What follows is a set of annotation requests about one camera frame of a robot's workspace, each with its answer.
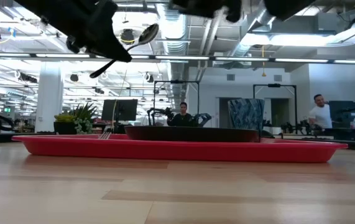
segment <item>green plant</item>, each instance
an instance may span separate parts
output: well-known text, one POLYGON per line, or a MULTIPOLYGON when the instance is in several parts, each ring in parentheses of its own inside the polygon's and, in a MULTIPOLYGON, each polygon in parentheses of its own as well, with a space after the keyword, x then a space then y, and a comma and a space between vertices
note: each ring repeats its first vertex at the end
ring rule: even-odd
POLYGON ((75 116, 70 114, 59 114, 54 116, 56 122, 73 122, 75 116))
POLYGON ((95 115, 97 111, 97 107, 93 106, 93 104, 87 103, 84 106, 77 106, 74 110, 70 112, 70 114, 74 115, 76 118, 80 118, 82 120, 90 120, 91 117, 95 115))
POLYGON ((91 117, 95 115, 97 107, 93 104, 87 103, 84 106, 77 106, 70 113, 74 115, 75 119, 73 122, 76 124, 76 133, 77 134, 91 134, 92 133, 92 123, 91 117))
POLYGON ((88 119, 76 118, 74 120, 76 124, 75 129, 77 134, 91 134, 93 125, 88 119))

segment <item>desk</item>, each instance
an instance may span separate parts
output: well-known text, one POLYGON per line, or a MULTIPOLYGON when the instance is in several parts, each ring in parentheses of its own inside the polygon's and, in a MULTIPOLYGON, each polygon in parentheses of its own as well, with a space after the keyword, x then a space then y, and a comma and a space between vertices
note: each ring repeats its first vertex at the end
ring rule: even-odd
POLYGON ((55 133, 0 133, 0 143, 13 142, 11 138, 18 135, 48 135, 55 133))
POLYGON ((3 143, 0 223, 355 224, 355 151, 273 164, 30 156, 3 143))

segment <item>computer monitor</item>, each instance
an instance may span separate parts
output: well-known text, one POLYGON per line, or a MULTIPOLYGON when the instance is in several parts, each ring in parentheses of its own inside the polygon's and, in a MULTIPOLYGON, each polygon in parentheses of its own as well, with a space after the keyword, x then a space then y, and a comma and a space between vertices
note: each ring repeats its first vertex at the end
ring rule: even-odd
POLYGON ((103 114, 101 119, 105 121, 113 120, 113 110, 115 107, 115 121, 135 121, 137 114, 137 100, 104 100, 103 114))

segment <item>spoon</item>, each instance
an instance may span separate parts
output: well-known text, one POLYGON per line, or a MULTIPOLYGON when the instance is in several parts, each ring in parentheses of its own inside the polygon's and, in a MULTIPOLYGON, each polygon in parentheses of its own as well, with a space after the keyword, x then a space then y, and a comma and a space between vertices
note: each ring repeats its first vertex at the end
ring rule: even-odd
MULTIPOLYGON (((152 24, 151 26, 147 27, 140 35, 139 37, 139 42, 136 45, 130 46, 127 51, 130 51, 131 49, 140 46, 140 45, 144 45, 144 44, 148 44, 149 42, 151 42, 158 34, 158 30, 159 30, 159 26, 158 24, 152 24)), ((90 78, 97 78, 99 77, 102 73, 104 73, 113 63, 115 63, 116 60, 112 60, 110 62, 108 62, 106 65, 104 65, 103 67, 101 67, 99 70, 93 72, 92 74, 90 74, 90 78)))

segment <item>white t-shirt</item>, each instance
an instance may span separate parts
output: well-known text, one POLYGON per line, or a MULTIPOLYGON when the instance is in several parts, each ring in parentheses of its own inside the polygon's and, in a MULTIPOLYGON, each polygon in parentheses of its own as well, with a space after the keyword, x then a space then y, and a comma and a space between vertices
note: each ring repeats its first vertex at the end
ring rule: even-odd
POLYGON ((310 111, 309 118, 315 119, 315 124, 322 128, 332 128, 331 110, 329 105, 324 105, 324 107, 315 106, 310 111))

